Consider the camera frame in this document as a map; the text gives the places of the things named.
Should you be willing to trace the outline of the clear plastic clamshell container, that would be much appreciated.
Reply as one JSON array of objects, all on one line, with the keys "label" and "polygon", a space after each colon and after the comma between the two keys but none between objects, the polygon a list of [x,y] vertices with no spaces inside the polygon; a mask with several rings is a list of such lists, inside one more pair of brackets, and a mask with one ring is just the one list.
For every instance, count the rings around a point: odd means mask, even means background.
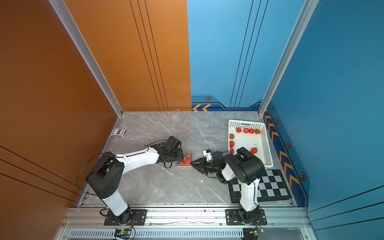
[{"label": "clear plastic clamshell container", "polygon": [[192,154],[192,159],[191,159],[191,161],[192,161],[193,160],[193,153],[191,151],[183,151],[183,158],[182,158],[182,160],[186,161],[186,155],[189,154],[189,153]]}]

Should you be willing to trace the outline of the white perforated plastic basket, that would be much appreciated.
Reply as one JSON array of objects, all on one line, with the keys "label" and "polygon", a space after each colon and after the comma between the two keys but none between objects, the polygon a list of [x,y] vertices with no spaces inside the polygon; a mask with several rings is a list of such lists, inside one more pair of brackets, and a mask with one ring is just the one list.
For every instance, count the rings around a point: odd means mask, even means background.
[{"label": "white perforated plastic basket", "polygon": [[[233,134],[235,138],[231,140],[228,139],[228,152],[230,152],[230,141],[235,142],[235,146],[232,148],[236,152],[241,147],[251,151],[251,149],[256,145],[258,148],[258,153],[255,154],[265,165],[266,169],[272,169],[274,166],[272,160],[272,154],[270,150],[266,125],[261,122],[250,122],[250,121],[241,121],[241,120],[229,120],[228,122],[228,135]],[[236,128],[241,128],[242,132],[237,133]],[[243,132],[244,128],[248,129],[260,129],[260,134],[246,134]]]}]

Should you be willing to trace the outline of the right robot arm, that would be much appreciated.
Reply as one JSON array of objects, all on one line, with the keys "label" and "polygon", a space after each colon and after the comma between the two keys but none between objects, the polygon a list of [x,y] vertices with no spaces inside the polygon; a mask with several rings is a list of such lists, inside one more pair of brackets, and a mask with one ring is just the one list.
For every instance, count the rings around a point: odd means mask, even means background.
[{"label": "right robot arm", "polygon": [[261,159],[244,147],[225,155],[214,152],[211,160],[206,154],[203,158],[191,162],[191,166],[201,174],[218,179],[222,184],[229,184],[237,179],[241,185],[239,209],[226,213],[228,225],[267,225],[264,210],[260,207],[258,186],[265,172],[265,165]]}]

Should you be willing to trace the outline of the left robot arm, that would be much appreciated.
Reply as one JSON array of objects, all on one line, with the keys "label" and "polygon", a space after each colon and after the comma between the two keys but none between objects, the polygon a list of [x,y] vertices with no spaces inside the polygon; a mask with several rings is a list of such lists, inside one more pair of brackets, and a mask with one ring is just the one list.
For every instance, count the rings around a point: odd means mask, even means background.
[{"label": "left robot arm", "polygon": [[118,190],[124,174],[146,165],[173,163],[184,157],[182,142],[174,136],[156,141],[145,149],[128,154],[101,153],[85,180],[109,209],[105,216],[119,225],[132,225],[134,214]]}]

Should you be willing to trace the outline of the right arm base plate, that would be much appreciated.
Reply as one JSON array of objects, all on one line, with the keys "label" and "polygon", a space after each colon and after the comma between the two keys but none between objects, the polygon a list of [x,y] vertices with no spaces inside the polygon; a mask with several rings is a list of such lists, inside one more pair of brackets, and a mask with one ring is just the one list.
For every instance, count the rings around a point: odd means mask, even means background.
[{"label": "right arm base plate", "polygon": [[263,209],[256,208],[251,212],[246,212],[243,209],[227,209],[225,210],[225,214],[228,226],[266,226],[268,224],[267,217]]}]

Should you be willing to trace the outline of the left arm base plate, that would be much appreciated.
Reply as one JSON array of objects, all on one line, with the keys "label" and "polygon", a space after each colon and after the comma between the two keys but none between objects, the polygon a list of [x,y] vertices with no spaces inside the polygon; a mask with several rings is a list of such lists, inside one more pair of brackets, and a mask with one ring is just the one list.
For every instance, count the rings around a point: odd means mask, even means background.
[{"label": "left arm base plate", "polygon": [[108,211],[105,217],[105,226],[144,226],[147,210],[131,210],[127,209],[120,216],[115,216],[111,210]]}]

